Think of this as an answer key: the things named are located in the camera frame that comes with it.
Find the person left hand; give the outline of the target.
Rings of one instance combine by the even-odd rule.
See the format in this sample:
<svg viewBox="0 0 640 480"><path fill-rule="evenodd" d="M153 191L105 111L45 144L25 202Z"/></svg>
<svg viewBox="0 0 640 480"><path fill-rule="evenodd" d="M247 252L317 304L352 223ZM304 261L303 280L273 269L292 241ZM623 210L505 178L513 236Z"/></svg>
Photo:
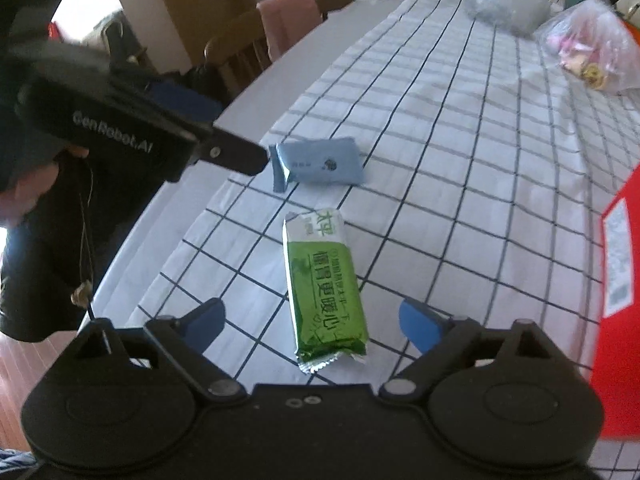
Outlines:
<svg viewBox="0 0 640 480"><path fill-rule="evenodd" d="M55 184L60 168L58 162L40 165L18 178L13 188L3 191L0 196L0 221L3 229L18 226L37 206L40 197L50 191Z"/></svg>

